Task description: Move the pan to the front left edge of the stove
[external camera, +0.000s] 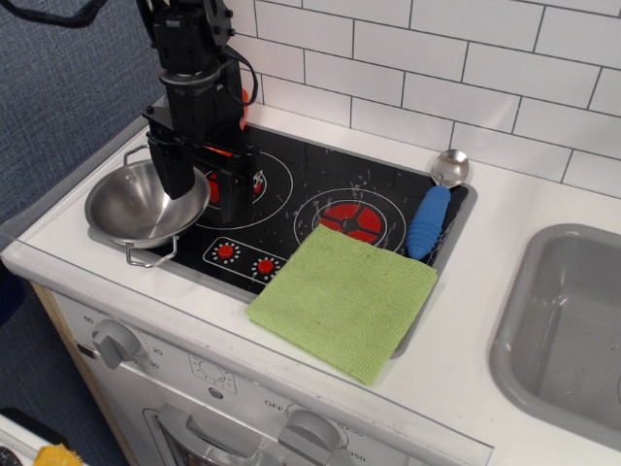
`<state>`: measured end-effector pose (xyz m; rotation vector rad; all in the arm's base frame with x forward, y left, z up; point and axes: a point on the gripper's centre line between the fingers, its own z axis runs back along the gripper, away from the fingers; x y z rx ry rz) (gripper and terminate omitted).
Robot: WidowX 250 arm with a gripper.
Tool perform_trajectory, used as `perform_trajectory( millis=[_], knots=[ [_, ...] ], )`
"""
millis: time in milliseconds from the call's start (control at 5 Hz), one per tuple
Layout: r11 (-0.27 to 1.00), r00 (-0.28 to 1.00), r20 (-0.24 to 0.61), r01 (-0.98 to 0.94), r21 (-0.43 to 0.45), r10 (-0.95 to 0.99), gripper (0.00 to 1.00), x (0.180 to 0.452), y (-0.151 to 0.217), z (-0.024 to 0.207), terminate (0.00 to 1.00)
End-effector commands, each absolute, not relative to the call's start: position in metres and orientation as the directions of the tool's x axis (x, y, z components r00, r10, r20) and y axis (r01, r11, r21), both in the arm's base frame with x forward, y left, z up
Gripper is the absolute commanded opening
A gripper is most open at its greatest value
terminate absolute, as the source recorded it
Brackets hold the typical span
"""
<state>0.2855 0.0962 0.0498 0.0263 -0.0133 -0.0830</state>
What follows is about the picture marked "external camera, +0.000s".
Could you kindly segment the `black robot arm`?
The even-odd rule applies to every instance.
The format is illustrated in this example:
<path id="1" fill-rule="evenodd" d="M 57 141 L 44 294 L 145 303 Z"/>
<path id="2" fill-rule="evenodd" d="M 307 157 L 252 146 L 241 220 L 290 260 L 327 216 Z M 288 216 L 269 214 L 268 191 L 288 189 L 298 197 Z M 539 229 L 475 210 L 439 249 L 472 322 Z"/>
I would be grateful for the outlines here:
<path id="1" fill-rule="evenodd" d="M 248 62 L 228 45 L 233 12 L 221 1 L 142 1 L 139 10 L 166 88 L 165 105 L 143 112 L 159 180 L 178 199 L 195 170 L 214 172 L 221 217 L 231 223 L 251 205 L 259 152 L 242 128 L 256 97 L 244 96 Z"/>

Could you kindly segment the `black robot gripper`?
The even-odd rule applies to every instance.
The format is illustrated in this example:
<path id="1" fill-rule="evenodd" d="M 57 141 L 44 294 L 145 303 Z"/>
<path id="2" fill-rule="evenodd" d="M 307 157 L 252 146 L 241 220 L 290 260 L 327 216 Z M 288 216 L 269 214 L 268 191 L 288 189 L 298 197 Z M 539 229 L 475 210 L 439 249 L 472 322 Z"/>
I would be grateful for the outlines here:
<path id="1" fill-rule="evenodd" d="M 171 199 L 194 185 L 193 168 L 217 172 L 222 221 L 231 223 L 251 205 L 255 171 L 250 140 L 240 128 L 244 107 L 239 72 L 178 75 L 161 72 L 167 104 L 144 111 L 156 174 Z M 232 157 L 205 149 L 230 150 Z"/>

